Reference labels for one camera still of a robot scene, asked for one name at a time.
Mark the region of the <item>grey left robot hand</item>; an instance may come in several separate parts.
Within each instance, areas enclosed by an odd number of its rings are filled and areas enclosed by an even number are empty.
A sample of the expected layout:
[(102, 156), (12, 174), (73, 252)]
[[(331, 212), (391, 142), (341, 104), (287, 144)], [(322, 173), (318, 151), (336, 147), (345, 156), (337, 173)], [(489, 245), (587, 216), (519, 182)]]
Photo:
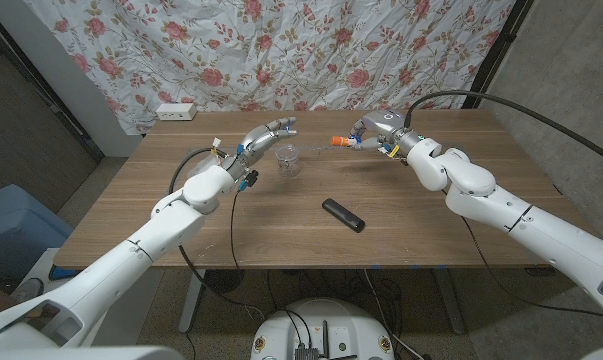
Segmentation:
[(271, 146), (297, 135), (297, 131), (292, 129), (296, 120), (296, 117), (280, 118), (252, 129), (237, 145), (235, 154), (223, 162), (222, 167), (234, 180), (243, 177)]

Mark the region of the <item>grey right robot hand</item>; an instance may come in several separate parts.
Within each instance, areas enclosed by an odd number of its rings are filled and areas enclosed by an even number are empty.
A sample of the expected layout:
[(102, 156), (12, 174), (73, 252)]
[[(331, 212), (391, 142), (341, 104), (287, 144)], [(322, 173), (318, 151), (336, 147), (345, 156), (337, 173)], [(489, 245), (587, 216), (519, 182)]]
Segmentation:
[(391, 111), (372, 111), (352, 126), (350, 138), (355, 150), (387, 148), (390, 157), (406, 157), (424, 137), (410, 130), (403, 115)]

